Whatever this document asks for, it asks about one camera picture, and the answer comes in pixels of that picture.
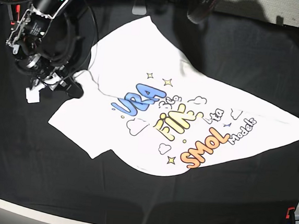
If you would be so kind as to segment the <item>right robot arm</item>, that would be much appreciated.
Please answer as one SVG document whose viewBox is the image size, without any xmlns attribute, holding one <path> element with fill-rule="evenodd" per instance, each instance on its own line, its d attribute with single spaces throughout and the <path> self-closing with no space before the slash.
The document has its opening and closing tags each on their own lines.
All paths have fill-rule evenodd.
<svg viewBox="0 0 299 224">
<path fill-rule="evenodd" d="M 28 76 L 26 99 L 29 103 L 40 101 L 40 90 L 63 91 L 70 98 L 81 98 L 83 89 L 75 81 L 74 73 L 80 65 L 75 63 L 75 49 L 81 41 L 66 7 L 73 0 L 28 0 L 22 17 L 11 29 L 6 40 L 15 57 L 15 67 Z M 49 32 L 54 31 L 54 21 L 62 17 L 64 34 L 62 48 L 48 51 L 44 45 L 51 43 Z"/>
</svg>

